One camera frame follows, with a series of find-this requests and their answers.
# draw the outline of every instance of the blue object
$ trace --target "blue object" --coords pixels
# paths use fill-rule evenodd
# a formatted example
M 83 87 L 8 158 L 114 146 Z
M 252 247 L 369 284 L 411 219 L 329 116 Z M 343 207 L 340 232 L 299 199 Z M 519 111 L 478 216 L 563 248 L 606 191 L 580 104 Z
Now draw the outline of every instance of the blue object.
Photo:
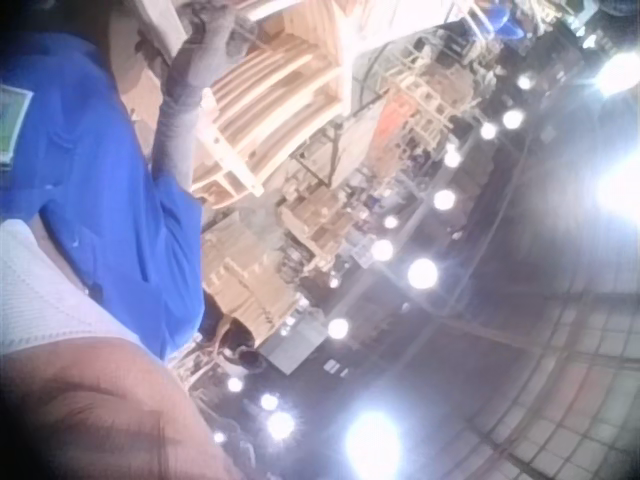
M 202 319 L 201 207 L 173 177 L 152 178 L 93 45 L 29 34 L 13 53 L 2 84 L 33 96 L 2 173 L 2 217 L 40 212 L 92 298 L 165 359 Z
M 487 20 L 493 27 L 493 31 L 496 35 L 502 38 L 510 40 L 517 40 L 524 37 L 524 30 L 516 19 L 510 18 L 511 12 L 507 7 L 502 5 L 493 5 L 484 11 Z M 480 24 L 480 31 L 484 33 L 491 33 L 488 31 L 486 25 L 482 22 Z

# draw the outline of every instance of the shirt sleeve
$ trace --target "shirt sleeve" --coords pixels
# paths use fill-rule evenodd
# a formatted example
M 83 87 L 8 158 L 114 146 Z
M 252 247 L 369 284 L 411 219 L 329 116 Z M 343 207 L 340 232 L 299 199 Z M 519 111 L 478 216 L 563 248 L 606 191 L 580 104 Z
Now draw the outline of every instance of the shirt sleeve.
M 160 287 L 166 308 L 167 331 L 174 350 L 196 333 L 204 312 L 201 276 L 200 229 L 202 207 L 182 190 L 175 179 L 160 175 L 154 180 L 163 226 L 158 239 L 162 255 L 157 267 L 163 270 Z

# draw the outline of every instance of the bright light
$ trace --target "bright light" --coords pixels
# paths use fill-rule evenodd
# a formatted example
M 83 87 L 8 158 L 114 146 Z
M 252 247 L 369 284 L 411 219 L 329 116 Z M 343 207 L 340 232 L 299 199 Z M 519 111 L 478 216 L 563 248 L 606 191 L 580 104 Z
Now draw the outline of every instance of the bright light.
M 302 295 L 300 292 L 296 293 L 296 299 L 298 300 L 298 307 L 305 309 L 309 306 L 309 299 Z
M 241 392 L 244 388 L 244 382 L 237 377 L 231 377 L 227 380 L 227 388 L 233 393 Z
M 438 267 L 427 258 L 413 262 L 407 273 L 409 284 L 417 290 L 426 290 L 438 283 Z
M 618 53 L 605 63 L 596 84 L 605 95 L 613 95 L 635 87 L 640 82 L 640 56 L 634 52 Z
M 440 190 L 433 196 L 433 205 L 438 210 L 451 210 L 456 203 L 456 194 L 451 190 Z
M 335 318 L 329 322 L 328 331 L 334 340 L 342 340 L 349 333 L 349 322 L 344 318 Z
M 480 127 L 480 136 L 485 140 L 493 140 L 498 134 L 498 127 L 493 123 L 485 123 Z
M 288 438 L 296 428 L 296 422 L 285 412 L 275 412 L 267 420 L 267 429 L 275 440 Z
M 393 257 L 393 243 L 389 240 L 376 240 L 371 245 L 371 254 L 379 262 L 388 262 Z
M 460 152 L 455 148 L 447 148 L 447 153 L 444 154 L 444 164 L 449 168 L 457 168 L 460 163 L 462 163 Z
M 600 205 L 640 225 L 640 160 L 627 162 L 600 181 Z
M 216 432 L 213 432 L 213 441 L 218 445 L 222 445 L 227 441 L 227 436 L 223 432 L 218 430 Z
M 366 413 L 347 433 L 347 456 L 362 480 L 396 478 L 402 456 L 395 425 L 383 414 Z
M 268 412 L 273 412 L 276 408 L 278 408 L 278 397 L 272 395 L 271 393 L 265 393 L 260 398 L 260 406 L 264 408 Z
M 582 42 L 582 48 L 595 48 L 596 40 L 598 40 L 598 36 L 595 33 L 592 33 L 584 42 Z
M 340 280 L 340 277 L 336 275 L 331 275 L 329 278 L 329 288 L 338 288 L 340 283 L 342 283 L 342 281 Z
M 520 128 L 522 122 L 524 122 L 524 112 L 517 108 L 509 110 L 502 116 L 502 123 L 504 123 L 504 126 L 509 130 Z
M 393 230 L 400 224 L 400 220 L 395 215 L 389 215 L 384 219 L 384 228 L 388 228 L 389 230 Z
M 533 79 L 529 75 L 520 75 L 516 83 L 522 90 L 531 90 L 533 87 Z

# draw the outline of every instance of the skin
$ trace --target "skin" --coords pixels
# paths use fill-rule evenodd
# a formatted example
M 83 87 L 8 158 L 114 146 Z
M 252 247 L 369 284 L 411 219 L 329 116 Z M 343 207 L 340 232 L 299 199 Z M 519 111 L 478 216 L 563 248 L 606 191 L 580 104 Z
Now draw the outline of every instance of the skin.
M 3 380 L 34 428 L 73 419 L 76 426 L 64 429 L 55 453 L 82 478 L 105 478 L 105 468 L 117 472 L 119 465 L 148 471 L 155 463 L 155 441 L 148 442 L 149 448 L 144 440 L 134 440 L 125 443 L 140 448 L 98 444 L 92 449 L 82 436 L 73 440 L 74 432 L 99 437 L 101 428 L 115 432 L 116 442 L 120 430 L 143 439 L 157 439 L 161 432 L 166 469 L 179 472 L 177 478 L 240 478 L 175 378 L 133 343 L 103 338 L 55 342 L 6 355 L 2 367 Z M 65 441 L 65 436 L 72 439 Z

